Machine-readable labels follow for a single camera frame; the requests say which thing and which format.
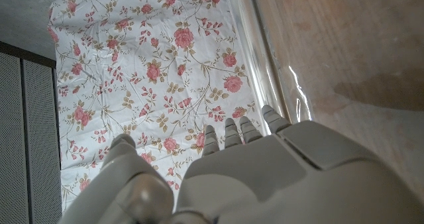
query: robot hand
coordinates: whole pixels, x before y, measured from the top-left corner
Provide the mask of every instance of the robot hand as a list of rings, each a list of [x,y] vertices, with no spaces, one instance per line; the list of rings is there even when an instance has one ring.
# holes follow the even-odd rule
[[[313,121],[291,125],[270,106],[272,135],[232,119],[225,148],[206,128],[202,158],[181,184],[176,223],[424,223],[423,206],[363,146]]]
[[[60,223],[424,223],[423,204],[370,151],[313,121],[291,125],[267,105],[262,113],[272,135],[242,117],[246,144],[232,119],[223,150],[206,128],[174,214],[170,187],[119,135]]]

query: perforated panel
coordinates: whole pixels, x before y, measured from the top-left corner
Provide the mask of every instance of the perforated panel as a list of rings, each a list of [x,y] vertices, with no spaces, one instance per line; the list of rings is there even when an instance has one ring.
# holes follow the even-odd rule
[[[19,59],[0,53],[0,223],[28,223]]]
[[[24,61],[24,78],[32,220],[56,223],[62,202],[52,70]]]

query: wall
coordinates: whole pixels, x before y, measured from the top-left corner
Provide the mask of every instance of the wall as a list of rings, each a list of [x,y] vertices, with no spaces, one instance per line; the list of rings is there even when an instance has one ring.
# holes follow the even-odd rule
[[[0,0],[0,41],[56,59],[47,32],[48,8],[55,0]]]

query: white cloth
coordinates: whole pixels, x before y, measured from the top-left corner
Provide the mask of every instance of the white cloth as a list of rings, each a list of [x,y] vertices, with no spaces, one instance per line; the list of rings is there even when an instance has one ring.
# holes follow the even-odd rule
[[[221,148],[227,117],[259,125],[227,0],[57,0],[63,210],[99,172],[113,137],[178,194],[206,125]]]

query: floral tablecloth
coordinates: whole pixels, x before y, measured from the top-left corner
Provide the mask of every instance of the floral tablecloth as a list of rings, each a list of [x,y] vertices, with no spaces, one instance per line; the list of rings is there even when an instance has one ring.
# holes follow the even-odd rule
[[[121,133],[178,194],[206,125],[220,142],[227,117],[259,125],[227,0],[57,0],[49,16],[63,210]]]

